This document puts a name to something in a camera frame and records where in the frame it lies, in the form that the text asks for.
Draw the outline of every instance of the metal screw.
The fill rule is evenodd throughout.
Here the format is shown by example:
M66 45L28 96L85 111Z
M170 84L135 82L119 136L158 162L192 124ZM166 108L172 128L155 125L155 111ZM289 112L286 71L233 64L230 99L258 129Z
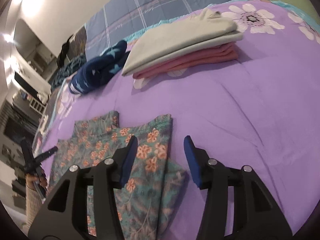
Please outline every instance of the metal screw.
M69 171L75 172L77 169L78 169L78 166L77 166L77 165L72 165L72 166L69 168Z
M209 165L212 165L212 166L213 166L213 165L217 165L217 163L218 163L218 162L217 162L216 159L209 159L209 160L208 160L208 164L209 164Z
M251 172L252 168L251 168L251 166L246 165L246 166L243 167L243 170L246 171L246 172Z
M114 160L112 158L107 158L104 160L105 165L111 165L112 163L114 163Z

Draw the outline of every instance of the folded clothing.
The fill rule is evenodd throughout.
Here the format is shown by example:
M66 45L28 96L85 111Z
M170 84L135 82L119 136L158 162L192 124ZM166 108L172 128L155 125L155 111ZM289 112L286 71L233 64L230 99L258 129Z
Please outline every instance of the folded clothing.
M234 21L207 8L200 15L149 29L133 46L122 75L133 74L200 49L241 40L243 34L236 29Z
M125 147L134 135L139 145L129 181L122 190L114 190L118 216L125 239L159 239L169 224L186 175L167 158L172 118L169 114L161 115L139 127L112 128L115 125L118 125L116 111L78 121L73 136L79 136L58 142L49 191L70 165L96 166L117 148ZM96 235L93 190L88 189L88 231Z
M69 83L72 94L87 94L103 85L106 85L113 76L123 68L129 52L126 41L119 41L107 49L101 56L85 63Z
M200 64L220 63L238 58L234 51L234 42L229 42L209 49L201 49L187 55L156 64L150 68L134 73L134 79L149 78L159 73L181 70Z

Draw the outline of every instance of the blue gripper pad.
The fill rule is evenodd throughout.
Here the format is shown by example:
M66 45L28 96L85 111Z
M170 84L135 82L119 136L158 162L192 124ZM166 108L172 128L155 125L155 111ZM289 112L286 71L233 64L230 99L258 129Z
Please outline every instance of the blue gripper pad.
M138 150L138 139L135 136L132 136L127 147L127 155L122 164L121 174L120 174L120 185L124 187L124 185L128 182L131 169L136 158L137 150Z
M184 153L187 157L193 182L198 187L200 187L202 184L201 167L199 166L199 163L196 159L196 152L195 152L196 147L193 144L191 137L189 135L184 138L183 146L184 146Z

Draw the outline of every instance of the human hand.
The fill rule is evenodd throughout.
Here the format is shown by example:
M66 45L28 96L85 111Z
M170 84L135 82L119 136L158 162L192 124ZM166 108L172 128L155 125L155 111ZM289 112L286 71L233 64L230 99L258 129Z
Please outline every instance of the human hand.
M28 188L30 188L32 190L36 190L35 186L33 185L33 182L35 182L35 181L39 181L37 176L31 175L31 174L27 174L26 175L26 185L27 185ZM46 175L44 173L44 170L42 170L42 176L40 177L40 183L39 184L43 188L45 188L48 185L47 178L46 178Z

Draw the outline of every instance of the folded white cloth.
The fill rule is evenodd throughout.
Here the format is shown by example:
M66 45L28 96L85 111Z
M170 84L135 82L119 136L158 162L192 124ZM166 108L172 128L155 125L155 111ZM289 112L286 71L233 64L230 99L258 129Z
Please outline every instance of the folded white cloth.
M129 75L154 64L243 38L237 24L205 8L201 14L147 30L133 46L122 70Z

